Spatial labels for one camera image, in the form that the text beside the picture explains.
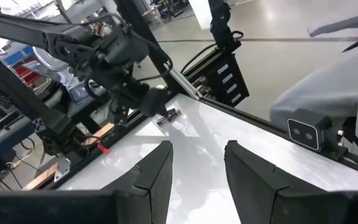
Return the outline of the silver metal bracket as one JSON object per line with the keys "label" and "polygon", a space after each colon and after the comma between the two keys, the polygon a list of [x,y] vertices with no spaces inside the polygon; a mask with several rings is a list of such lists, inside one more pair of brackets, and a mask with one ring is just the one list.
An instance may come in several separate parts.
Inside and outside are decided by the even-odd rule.
{"label": "silver metal bracket", "polygon": [[55,171],[54,182],[58,182],[61,178],[67,175],[70,171],[71,161],[63,154],[57,155],[57,168]]}

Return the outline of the dark grey cart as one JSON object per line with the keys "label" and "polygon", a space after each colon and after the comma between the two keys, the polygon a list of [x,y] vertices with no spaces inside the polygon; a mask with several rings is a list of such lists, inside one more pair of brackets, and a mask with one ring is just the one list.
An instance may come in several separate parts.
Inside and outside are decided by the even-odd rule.
{"label": "dark grey cart", "polygon": [[33,132],[31,120],[17,110],[0,119],[0,159]]}

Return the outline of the grey chair base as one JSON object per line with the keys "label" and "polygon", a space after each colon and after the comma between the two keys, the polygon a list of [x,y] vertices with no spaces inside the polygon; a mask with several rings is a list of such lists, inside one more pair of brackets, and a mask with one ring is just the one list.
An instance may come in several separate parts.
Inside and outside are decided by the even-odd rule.
{"label": "grey chair base", "polygon": [[320,24],[312,24],[307,28],[310,37],[321,34],[328,34],[344,29],[358,29],[358,16],[341,19],[338,21],[324,22]]}

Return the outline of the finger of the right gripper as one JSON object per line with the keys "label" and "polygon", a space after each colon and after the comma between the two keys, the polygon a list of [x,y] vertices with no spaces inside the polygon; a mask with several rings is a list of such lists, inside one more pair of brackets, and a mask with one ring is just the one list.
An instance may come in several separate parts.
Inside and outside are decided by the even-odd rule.
{"label": "finger of the right gripper", "polygon": [[129,112],[129,100],[122,95],[115,95],[109,104],[109,122],[126,124]]}
{"label": "finger of the right gripper", "polygon": [[165,107],[166,96],[166,90],[158,88],[149,89],[141,101],[141,112],[148,117],[153,117],[156,114],[165,116],[167,114]]}

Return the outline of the red connector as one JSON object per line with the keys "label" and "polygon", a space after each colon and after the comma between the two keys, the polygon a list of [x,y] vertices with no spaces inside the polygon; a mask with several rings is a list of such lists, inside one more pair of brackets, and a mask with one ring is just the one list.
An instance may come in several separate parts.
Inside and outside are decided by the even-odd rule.
{"label": "red connector", "polygon": [[106,147],[102,141],[97,141],[97,147],[99,148],[99,150],[103,153],[103,154],[109,154],[110,150],[108,147]]}

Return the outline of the blue storage bin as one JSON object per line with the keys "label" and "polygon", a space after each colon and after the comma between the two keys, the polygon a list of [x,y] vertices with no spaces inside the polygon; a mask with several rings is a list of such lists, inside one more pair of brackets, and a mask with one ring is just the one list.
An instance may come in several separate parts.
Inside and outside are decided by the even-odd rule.
{"label": "blue storage bin", "polygon": [[9,66],[15,65],[17,62],[25,60],[27,57],[29,57],[33,53],[34,53],[33,48],[31,46],[27,46],[27,47],[23,48],[22,50],[19,50],[19,51],[13,53],[12,55],[4,58],[2,61],[6,65],[9,65]]}

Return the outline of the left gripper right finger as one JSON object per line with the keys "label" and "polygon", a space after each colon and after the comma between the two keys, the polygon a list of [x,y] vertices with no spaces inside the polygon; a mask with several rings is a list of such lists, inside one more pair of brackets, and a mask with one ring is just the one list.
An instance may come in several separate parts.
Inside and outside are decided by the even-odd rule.
{"label": "left gripper right finger", "polygon": [[237,141],[225,147],[226,177],[242,224],[318,224],[301,196],[323,190],[261,158]]}

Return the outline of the red and black case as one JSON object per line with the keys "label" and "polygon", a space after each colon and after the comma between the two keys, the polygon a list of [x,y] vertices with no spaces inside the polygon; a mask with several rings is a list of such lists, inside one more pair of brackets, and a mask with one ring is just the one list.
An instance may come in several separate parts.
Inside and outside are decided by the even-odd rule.
{"label": "red and black case", "polygon": [[12,66],[18,77],[30,88],[37,88],[42,83],[42,77],[22,64]]}

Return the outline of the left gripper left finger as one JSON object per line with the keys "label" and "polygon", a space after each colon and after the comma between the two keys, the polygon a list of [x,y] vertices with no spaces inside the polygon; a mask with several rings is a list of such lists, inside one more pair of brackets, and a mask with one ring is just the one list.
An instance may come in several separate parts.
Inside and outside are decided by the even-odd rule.
{"label": "left gripper left finger", "polygon": [[166,224],[173,179],[173,144],[162,141],[113,182],[117,224]]}

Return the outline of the black stand post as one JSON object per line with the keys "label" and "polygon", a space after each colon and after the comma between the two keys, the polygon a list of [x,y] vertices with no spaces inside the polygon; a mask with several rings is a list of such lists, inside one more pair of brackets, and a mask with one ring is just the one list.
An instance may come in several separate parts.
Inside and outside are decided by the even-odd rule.
{"label": "black stand post", "polygon": [[210,32],[213,35],[215,43],[220,50],[227,52],[235,51],[240,45],[240,39],[244,33],[239,30],[232,31],[228,26],[231,18],[231,8],[224,0],[208,0],[212,20],[210,23]]}

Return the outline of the black labelled electronics box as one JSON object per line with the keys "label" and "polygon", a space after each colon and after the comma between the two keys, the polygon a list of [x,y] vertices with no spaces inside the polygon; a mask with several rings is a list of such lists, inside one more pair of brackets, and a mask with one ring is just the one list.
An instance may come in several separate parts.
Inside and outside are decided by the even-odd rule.
{"label": "black labelled electronics box", "polygon": [[231,107],[250,96],[234,53],[214,50],[184,76],[205,98]]}

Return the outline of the white plastic bag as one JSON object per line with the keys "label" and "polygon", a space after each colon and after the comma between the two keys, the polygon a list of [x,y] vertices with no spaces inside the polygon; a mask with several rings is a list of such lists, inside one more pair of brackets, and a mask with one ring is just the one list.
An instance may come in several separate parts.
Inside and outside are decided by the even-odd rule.
{"label": "white plastic bag", "polygon": [[46,50],[32,47],[35,56],[48,71],[55,72],[60,77],[60,83],[67,89],[72,101],[75,104],[82,103],[87,98],[92,97],[95,100],[103,101],[104,98],[93,91],[91,82],[88,80],[79,81],[70,71],[71,67],[68,63],[52,57]]}

